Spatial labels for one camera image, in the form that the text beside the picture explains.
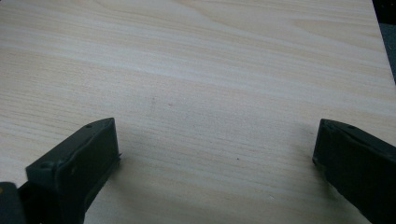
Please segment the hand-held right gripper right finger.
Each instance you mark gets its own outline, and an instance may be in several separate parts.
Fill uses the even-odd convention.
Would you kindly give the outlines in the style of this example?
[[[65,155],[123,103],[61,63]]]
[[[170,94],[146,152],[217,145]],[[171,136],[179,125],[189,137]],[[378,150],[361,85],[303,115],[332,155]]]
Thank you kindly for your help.
[[[373,224],[396,224],[396,147],[322,119],[312,157],[325,179]]]

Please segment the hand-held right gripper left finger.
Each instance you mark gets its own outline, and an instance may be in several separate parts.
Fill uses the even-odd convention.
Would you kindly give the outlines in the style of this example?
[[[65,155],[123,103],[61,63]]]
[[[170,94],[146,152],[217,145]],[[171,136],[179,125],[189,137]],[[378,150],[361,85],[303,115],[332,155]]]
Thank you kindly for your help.
[[[120,163],[115,120],[89,123],[26,167],[19,189],[28,224],[83,224]]]

